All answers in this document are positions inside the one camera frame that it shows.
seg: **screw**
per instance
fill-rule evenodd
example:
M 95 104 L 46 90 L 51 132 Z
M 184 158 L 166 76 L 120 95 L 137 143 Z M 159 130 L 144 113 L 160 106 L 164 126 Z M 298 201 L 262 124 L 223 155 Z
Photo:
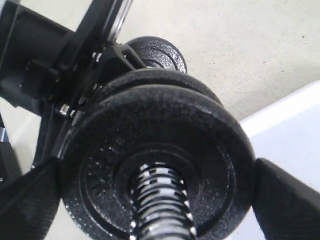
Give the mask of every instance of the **screw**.
M 62 116 L 67 116 L 69 109 L 70 109 L 69 105 L 63 104 L 59 112 Z
M 180 175 L 164 163 L 143 165 L 131 191 L 130 239 L 197 239 L 185 189 Z

